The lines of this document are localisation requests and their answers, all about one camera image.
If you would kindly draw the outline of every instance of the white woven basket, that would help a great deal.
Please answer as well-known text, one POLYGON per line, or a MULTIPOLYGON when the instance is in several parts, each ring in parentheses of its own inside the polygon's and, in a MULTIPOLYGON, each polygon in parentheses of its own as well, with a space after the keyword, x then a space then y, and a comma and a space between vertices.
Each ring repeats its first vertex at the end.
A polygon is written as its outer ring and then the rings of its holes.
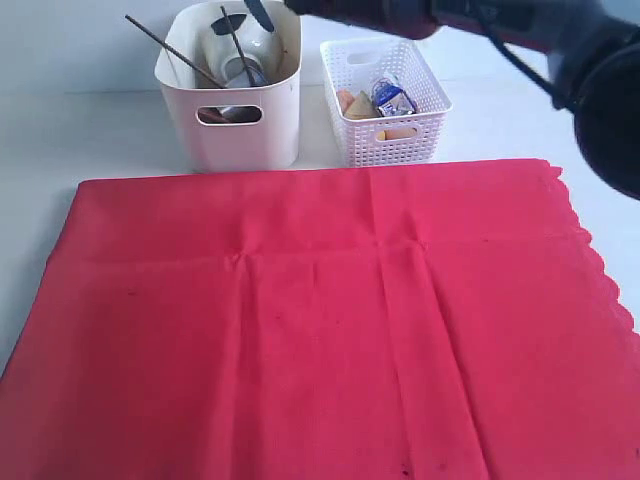
POLYGON ((451 101, 411 41, 375 38, 325 42, 320 47, 325 92, 333 130, 351 167, 424 163, 431 160, 451 101), (420 113, 402 117, 349 120, 342 115, 336 91, 370 94, 385 72, 395 74, 420 113), (411 138, 381 141, 381 131, 415 129, 411 138))

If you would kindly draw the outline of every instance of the white wall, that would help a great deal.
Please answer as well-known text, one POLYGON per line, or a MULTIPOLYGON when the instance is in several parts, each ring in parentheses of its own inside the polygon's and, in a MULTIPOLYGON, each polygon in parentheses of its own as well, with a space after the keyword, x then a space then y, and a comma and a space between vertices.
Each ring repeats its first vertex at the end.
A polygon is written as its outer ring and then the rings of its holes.
MULTIPOLYGON (((157 88, 159 48, 125 19, 137 18, 160 36, 189 0, 5 1, 0 16, 3 48, 0 93, 88 92, 157 88)), ((321 83, 319 44, 372 33, 315 18, 303 20, 303 82, 321 83)), ((443 29, 423 45, 442 78, 506 75, 519 78, 484 39, 443 29)), ((525 53, 537 67, 543 58, 525 53)))

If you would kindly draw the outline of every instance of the small packet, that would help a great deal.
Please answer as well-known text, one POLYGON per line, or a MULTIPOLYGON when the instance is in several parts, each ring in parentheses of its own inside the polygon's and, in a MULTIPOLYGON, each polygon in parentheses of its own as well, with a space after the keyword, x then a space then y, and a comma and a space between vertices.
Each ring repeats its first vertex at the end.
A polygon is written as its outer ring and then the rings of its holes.
POLYGON ((418 106, 400 86, 398 77, 392 73, 376 80, 371 89, 371 101, 374 108, 383 117, 398 117, 418 113, 418 106))

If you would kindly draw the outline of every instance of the white storage container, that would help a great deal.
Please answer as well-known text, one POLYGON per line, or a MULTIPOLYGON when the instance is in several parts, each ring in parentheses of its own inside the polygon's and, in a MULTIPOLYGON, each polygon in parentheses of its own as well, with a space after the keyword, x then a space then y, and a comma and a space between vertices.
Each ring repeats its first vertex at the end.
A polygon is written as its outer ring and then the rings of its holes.
MULTIPOLYGON (((281 2, 266 1, 285 56, 279 82, 261 88, 199 89, 200 75, 163 50, 155 75, 171 118, 195 169, 201 172, 277 170, 289 167, 298 156, 300 131, 300 19, 281 2), (209 125, 198 118, 202 107, 255 106, 262 118, 252 124, 209 125)), ((196 65, 208 70, 200 33, 222 14, 248 13, 238 1, 193 5, 178 14, 166 42, 196 65)))
POLYGON ((433 76, 414 42, 382 37, 325 42, 321 45, 325 93, 341 153, 351 167, 428 162, 438 143, 451 101, 433 76), (373 82, 385 72, 398 77, 420 113, 402 117, 349 120, 336 92, 371 95, 373 82), (378 139, 382 131, 413 129, 410 138, 378 139))

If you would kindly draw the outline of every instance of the white plastic basket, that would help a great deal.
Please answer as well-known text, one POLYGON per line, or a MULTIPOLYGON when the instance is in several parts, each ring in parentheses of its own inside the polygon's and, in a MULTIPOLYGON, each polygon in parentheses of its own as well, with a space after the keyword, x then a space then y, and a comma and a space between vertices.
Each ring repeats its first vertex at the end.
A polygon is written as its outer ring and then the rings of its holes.
MULTIPOLYGON (((178 14, 167 43, 205 70, 200 32, 221 16, 248 13, 241 0, 193 5, 178 14)), ((298 156, 300 132, 300 19, 284 4, 266 1, 285 47, 282 80, 274 85, 244 89, 198 89, 201 78, 171 53, 160 52, 155 75, 174 126, 201 172, 278 170, 298 156), (208 125, 200 121, 201 107, 255 106, 262 118, 252 124, 208 125)))
POLYGON ((368 167, 431 160, 451 101, 416 45, 386 37, 325 42, 320 49, 333 130, 347 164, 368 167), (370 94, 372 83, 385 72, 398 77, 421 113, 371 120, 345 118, 336 92, 346 89, 357 95, 364 90, 370 94), (399 129, 415 129, 416 134, 399 140, 377 138, 381 131, 399 129))

